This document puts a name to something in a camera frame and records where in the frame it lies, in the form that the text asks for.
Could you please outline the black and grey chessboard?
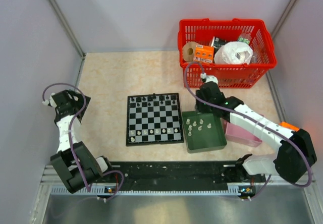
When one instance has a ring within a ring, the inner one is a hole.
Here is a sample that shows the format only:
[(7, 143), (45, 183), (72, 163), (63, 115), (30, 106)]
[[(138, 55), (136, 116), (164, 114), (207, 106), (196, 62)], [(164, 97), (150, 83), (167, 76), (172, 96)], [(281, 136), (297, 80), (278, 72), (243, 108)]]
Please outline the black and grey chessboard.
[(127, 97), (126, 146), (184, 142), (178, 93)]

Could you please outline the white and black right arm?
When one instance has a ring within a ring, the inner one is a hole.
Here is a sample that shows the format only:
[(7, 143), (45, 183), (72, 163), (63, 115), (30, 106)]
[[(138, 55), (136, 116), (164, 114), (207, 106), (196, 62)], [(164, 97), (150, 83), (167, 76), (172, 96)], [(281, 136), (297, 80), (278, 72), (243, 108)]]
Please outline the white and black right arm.
[(204, 82), (195, 98), (200, 113), (212, 113), (241, 127), (273, 150), (273, 154), (244, 157), (242, 165), (235, 169), (239, 180), (246, 182), (257, 174), (278, 175), (297, 186), (304, 174), (311, 174), (317, 157), (306, 130), (291, 130), (268, 120), (240, 99), (225, 97), (216, 82)]

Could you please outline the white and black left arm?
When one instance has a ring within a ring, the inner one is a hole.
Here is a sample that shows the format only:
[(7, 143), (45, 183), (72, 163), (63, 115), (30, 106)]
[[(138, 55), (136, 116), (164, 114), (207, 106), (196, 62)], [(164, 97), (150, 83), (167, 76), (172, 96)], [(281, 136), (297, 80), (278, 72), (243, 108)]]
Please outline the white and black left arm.
[(72, 90), (52, 93), (49, 106), (56, 112), (54, 120), (59, 130), (59, 147), (50, 163), (70, 193), (75, 193), (101, 179), (109, 182), (114, 169), (109, 160), (95, 158), (81, 141), (81, 121), (91, 98)]

